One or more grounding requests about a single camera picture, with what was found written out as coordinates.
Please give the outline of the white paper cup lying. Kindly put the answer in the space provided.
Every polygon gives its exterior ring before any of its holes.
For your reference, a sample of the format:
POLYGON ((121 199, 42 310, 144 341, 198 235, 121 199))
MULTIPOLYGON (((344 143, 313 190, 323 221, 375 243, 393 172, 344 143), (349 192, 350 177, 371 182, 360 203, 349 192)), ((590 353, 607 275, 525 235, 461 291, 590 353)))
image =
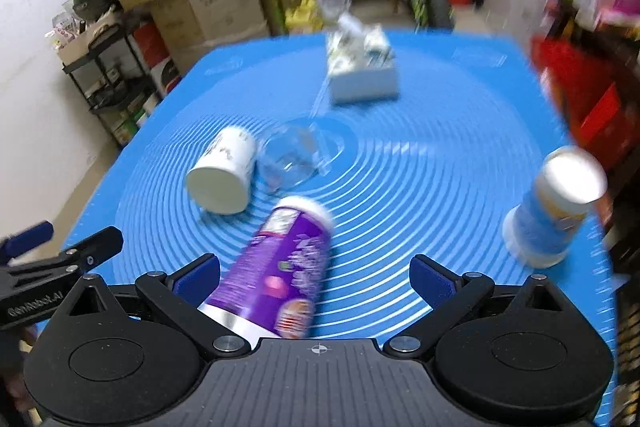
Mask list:
POLYGON ((238 126, 221 129, 186 174, 186 189, 201 208, 236 215, 250 201, 257 142, 238 126))

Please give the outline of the clear plastic cup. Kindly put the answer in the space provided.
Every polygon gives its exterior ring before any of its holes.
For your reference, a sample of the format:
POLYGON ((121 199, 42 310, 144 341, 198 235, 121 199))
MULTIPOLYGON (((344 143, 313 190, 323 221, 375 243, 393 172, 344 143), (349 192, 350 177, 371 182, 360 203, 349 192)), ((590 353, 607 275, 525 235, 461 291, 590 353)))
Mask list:
POLYGON ((318 172, 318 159, 318 140, 309 124, 278 124, 260 136, 258 173, 271 193, 311 179, 318 172))

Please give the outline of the black metal shelf rack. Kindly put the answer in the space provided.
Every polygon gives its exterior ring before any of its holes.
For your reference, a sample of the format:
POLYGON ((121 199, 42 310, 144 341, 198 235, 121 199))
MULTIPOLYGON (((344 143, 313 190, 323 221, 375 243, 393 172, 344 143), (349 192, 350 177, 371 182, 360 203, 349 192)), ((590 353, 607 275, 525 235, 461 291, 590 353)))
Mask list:
POLYGON ((58 32, 67 39, 56 50, 62 71, 89 113, 124 148, 162 99, 134 31, 110 11, 76 37, 63 28, 58 32))

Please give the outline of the blue silicone baking mat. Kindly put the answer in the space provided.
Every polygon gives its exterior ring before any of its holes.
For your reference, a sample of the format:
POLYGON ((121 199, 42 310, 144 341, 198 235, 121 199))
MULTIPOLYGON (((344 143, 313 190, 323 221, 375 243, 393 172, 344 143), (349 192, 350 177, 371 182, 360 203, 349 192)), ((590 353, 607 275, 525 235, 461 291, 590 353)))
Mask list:
POLYGON ((326 36, 214 51, 166 98, 76 227, 115 225, 122 252, 79 279, 26 361, 49 425, 608 425, 615 305, 593 207, 550 268, 515 258, 502 237, 544 158, 573 145, 536 75, 500 38, 394 32, 390 42, 395 100, 333 105, 326 36), (314 130, 318 172, 271 193, 260 136, 293 122, 314 130), (228 126, 254 135, 257 153, 247 207, 224 216, 194 202, 186 174, 228 126), (288 196, 334 221, 308 335, 204 358, 134 282, 213 254, 220 283, 288 196), (393 358, 385 341, 431 311, 409 282, 417 255, 495 289, 431 358, 393 358))

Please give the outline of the lower cardboard box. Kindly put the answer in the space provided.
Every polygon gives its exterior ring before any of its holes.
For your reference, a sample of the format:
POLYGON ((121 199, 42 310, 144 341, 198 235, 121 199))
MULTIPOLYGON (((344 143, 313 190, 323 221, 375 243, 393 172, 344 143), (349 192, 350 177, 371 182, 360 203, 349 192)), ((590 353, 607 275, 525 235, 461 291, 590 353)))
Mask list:
POLYGON ((155 0, 149 9, 181 75, 213 49, 270 35, 260 0, 155 0))

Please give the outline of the white tissue box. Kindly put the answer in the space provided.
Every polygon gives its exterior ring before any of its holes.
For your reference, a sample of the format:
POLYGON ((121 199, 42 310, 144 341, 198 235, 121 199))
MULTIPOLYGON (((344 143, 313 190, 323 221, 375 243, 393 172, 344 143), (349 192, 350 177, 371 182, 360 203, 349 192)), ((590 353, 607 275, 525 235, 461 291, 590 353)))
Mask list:
POLYGON ((326 35, 326 79, 333 105, 398 98, 395 53, 383 28, 342 13, 326 35))

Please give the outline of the red gift bag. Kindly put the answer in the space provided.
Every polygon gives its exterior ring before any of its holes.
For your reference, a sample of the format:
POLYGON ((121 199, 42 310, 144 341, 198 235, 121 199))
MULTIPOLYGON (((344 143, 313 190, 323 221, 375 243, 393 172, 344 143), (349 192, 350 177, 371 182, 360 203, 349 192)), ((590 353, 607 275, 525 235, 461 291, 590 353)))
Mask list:
POLYGON ((623 98, 622 70, 566 40, 535 36, 532 61, 575 142, 611 172, 639 145, 639 106, 623 98))

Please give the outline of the purple milk tea cup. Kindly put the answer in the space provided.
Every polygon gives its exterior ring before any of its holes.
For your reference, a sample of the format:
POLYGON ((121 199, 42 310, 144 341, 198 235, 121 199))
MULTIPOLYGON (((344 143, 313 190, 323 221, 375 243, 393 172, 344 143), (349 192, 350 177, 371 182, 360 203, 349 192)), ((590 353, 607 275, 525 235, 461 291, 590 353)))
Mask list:
POLYGON ((303 196, 282 198, 198 309, 255 347, 304 339, 330 261, 334 221, 303 196))

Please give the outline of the blue yellow paper cup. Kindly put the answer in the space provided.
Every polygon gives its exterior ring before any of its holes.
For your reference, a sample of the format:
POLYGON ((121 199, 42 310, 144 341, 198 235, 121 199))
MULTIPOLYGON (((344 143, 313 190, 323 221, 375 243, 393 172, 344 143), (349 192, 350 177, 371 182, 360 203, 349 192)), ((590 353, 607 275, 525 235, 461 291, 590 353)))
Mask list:
POLYGON ((574 145, 554 150, 522 201, 504 217, 506 249, 536 269, 557 265, 607 188, 600 162, 586 150, 574 145))

